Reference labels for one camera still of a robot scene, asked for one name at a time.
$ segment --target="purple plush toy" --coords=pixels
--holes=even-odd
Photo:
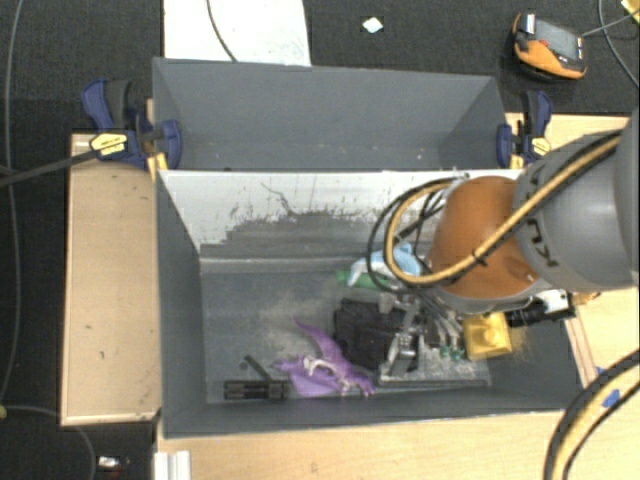
[[[364,396],[375,392],[373,382],[358,372],[347,361],[338,344],[316,327],[293,321],[318,344],[322,352],[320,359],[311,356],[298,356],[295,360],[280,359],[275,367],[289,374],[296,391],[303,397],[328,395],[339,391],[345,395],[353,386],[360,388]]]

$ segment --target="wooden table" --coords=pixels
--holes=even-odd
[[[518,115],[509,115],[515,123]],[[624,126],[623,118],[554,116],[554,146]],[[74,137],[74,153],[86,148]],[[149,420],[161,405],[153,186],[141,171],[89,162],[69,193],[62,423]],[[595,364],[638,347],[638,292],[609,292],[580,310]],[[590,363],[585,357],[583,363]],[[640,471],[640,402],[599,430],[572,478],[633,478]],[[194,480],[538,479],[560,413],[277,434],[164,440],[191,452]]]

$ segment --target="black floor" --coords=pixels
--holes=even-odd
[[[605,20],[622,16],[605,0]],[[534,8],[579,31],[598,25],[597,0],[304,0],[316,65],[379,67],[495,76],[505,108],[520,110],[519,93],[543,89],[556,112],[624,114],[638,105],[601,35],[588,39],[590,69],[577,83],[545,84],[524,76],[511,55],[508,29],[517,12]],[[0,0],[0,82],[18,0]],[[367,16],[384,21],[375,35]],[[638,27],[612,29],[621,56],[638,76]],[[162,53],[162,0],[25,0],[13,63],[11,139],[14,166],[24,170],[64,158],[74,128],[88,124],[78,93],[97,77],[127,78],[132,97],[151,94],[150,61]],[[4,127],[3,114],[0,125]],[[5,164],[0,141],[0,164]],[[63,173],[15,187],[22,248],[23,320],[5,403],[58,407],[65,261]],[[0,191],[0,379],[6,370],[14,316],[14,275],[7,190]],[[151,426],[91,428],[97,455],[128,462],[120,476],[149,474]],[[16,414],[0,423],[0,478],[84,478],[82,440],[53,419]]]

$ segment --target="gray box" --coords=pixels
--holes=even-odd
[[[330,332],[334,272],[364,255],[381,209],[451,174],[434,170],[494,167],[504,114],[483,77],[165,60],[154,102],[185,138],[157,183],[167,437],[557,410],[580,389],[565,327],[541,324],[488,362],[490,386],[222,400],[224,380],[257,378],[247,354],[273,375],[278,357],[318,355],[292,317]]]

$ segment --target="clamp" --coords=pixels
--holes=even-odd
[[[167,166],[176,169],[183,147],[177,121],[163,121],[154,129],[144,112],[129,106],[130,86],[128,80],[98,78],[81,91],[84,111],[99,132],[89,143],[91,149],[98,160],[124,162],[142,170],[147,170],[147,158],[162,152]]]
[[[503,168],[520,169],[542,158],[551,150],[544,132],[553,115],[551,99],[542,91],[525,91],[521,95],[524,122],[518,121],[518,133],[510,125],[498,127],[496,154]]]

